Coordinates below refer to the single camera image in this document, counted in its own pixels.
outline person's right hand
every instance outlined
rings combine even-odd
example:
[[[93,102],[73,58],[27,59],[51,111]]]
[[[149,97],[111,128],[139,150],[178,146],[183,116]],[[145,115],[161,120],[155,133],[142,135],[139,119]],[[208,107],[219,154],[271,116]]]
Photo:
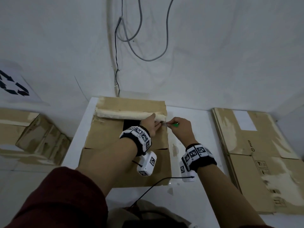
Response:
[[[195,140],[191,122],[184,118],[174,117],[171,121],[167,122],[167,126],[172,130],[173,134],[183,143],[185,147],[193,143],[198,143]]]

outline recycling symbol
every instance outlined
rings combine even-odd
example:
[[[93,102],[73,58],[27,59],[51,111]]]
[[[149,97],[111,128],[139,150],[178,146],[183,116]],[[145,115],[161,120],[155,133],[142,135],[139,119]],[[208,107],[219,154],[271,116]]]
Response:
[[[10,94],[14,94],[14,95],[29,96],[28,90],[17,82],[15,83],[15,85],[18,86],[21,90],[18,89],[18,91],[16,92],[15,90],[7,89],[6,88],[7,85],[4,84],[1,76],[6,78],[7,81],[11,81],[11,82],[15,82],[15,81],[12,79],[12,77],[10,77],[6,73],[4,73],[2,70],[0,70],[0,87],[2,89],[4,89],[6,92],[9,92]]]

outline hand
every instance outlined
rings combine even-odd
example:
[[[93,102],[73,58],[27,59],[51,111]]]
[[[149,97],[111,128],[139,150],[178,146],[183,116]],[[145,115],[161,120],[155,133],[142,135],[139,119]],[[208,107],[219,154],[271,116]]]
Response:
[[[154,120],[155,113],[140,122],[140,125],[149,131],[151,138],[155,136],[156,131],[162,126],[160,122],[155,122]]]
[[[178,127],[173,126],[174,123],[179,123]],[[167,122],[167,126],[172,130],[173,134],[183,143],[185,147],[193,143],[198,143],[195,140],[191,122],[184,118],[175,117]]]

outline gray cable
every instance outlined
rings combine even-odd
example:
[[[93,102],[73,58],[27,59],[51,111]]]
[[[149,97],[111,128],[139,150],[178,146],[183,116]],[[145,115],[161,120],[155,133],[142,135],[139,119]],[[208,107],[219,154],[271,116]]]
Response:
[[[120,22],[123,24],[125,36],[126,36],[126,39],[127,39],[126,42],[128,43],[130,49],[131,49],[132,52],[135,54],[135,56],[138,57],[139,59],[141,59],[141,60],[143,60],[143,61],[147,61],[147,62],[155,61],[156,59],[159,59],[160,57],[162,57],[162,56],[165,54],[165,52],[167,51],[167,49],[168,49],[168,41],[169,41],[169,35],[168,35],[168,18],[169,18],[169,12],[170,12],[170,8],[171,8],[171,5],[172,5],[172,2],[173,2],[173,0],[171,0],[171,2],[170,2],[170,4],[169,4],[169,8],[168,8],[168,12],[167,12],[167,18],[166,18],[166,31],[167,31],[167,44],[166,44],[166,49],[165,49],[165,51],[164,51],[160,56],[158,56],[158,57],[156,57],[156,58],[153,58],[153,59],[150,59],[150,60],[143,59],[143,58],[139,57],[139,56],[135,53],[135,51],[134,51],[134,49],[132,48],[131,43],[130,43],[130,40],[131,40],[131,39],[128,38],[127,30],[126,30],[126,25],[125,25],[125,23],[124,23],[124,20],[123,20],[122,17],[119,18],[119,20],[118,20],[118,25],[120,24]]]
[[[119,36],[118,36],[118,34],[117,34],[117,31],[116,31],[116,36],[117,36],[117,38],[119,39],[119,40],[121,40],[122,42],[127,42],[127,41],[131,41],[133,38],[135,38],[136,37],[136,35],[138,34],[138,32],[139,32],[139,30],[140,30],[140,28],[141,28],[141,23],[142,23],[142,12],[141,12],[141,5],[140,5],[140,0],[138,0],[138,7],[139,7],[139,14],[140,14],[140,23],[139,23],[139,27],[138,27],[138,29],[137,29],[137,31],[136,31],[136,33],[134,34],[134,36],[133,37],[131,37],[131,38],[129,38],[129,39],[127,39],[127,40],[123,40],[123,39],[121,39]]]

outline person's left hand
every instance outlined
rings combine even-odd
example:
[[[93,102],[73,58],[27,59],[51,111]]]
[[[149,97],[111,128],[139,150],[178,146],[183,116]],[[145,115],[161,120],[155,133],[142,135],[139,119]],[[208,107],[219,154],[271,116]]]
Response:
[[[151,138],[155,136],[155,132],[162,126],[160,122],[155,122],[154,120],[155,113],[140,122],[140,125],[149,131]]]

